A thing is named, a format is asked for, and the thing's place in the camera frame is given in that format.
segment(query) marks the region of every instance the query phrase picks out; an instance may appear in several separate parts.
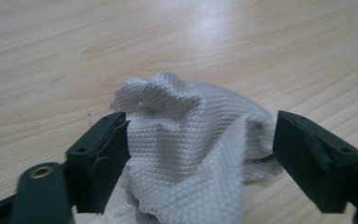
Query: towel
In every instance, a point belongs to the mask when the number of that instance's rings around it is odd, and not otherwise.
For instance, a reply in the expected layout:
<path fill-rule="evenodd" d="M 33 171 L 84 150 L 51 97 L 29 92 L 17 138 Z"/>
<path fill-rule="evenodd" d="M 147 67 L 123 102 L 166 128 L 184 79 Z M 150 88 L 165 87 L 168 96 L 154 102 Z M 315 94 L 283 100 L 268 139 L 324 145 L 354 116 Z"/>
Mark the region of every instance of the towel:
<path fill-rule="evenodd" d="M 282 170 L 271 115 L 233 91 L 161 72 L 125 82 L 111 109 L 131 121 L 121 183 L 138 223 L 243 223 L 243 182 Z"/>

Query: wooden table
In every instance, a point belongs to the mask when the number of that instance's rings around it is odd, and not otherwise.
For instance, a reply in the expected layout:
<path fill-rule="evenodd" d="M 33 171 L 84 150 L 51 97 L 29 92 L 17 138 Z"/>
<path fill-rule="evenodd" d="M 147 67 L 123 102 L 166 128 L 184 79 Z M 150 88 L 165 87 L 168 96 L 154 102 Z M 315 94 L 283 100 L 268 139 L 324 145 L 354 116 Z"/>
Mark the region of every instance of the wooden table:
<path fill-rule="evenodd" d="M 25 169 L 63 162 L 126 79 L 161 70 L 358 147 L 358 1 L 0 0 L 0 200 Z M 351 223 L 351 205 L 322 215 L 288 174 L 245 187 L 247 223 Z"/>

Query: white cloth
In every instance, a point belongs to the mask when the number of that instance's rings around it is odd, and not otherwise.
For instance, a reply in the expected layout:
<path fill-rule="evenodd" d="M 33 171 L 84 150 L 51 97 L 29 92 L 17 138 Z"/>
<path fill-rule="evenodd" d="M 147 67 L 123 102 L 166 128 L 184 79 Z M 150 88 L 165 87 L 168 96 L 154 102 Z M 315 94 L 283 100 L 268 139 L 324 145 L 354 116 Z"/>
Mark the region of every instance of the white cloth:
<path fill-rule="evenodd" d="M 243 181 L 281 170 L 264 159 L 271 116 L 235 92 L 162 72 L 115 95 L 131 121 L 123 186 L 138 223 L 242 223 Z"/>

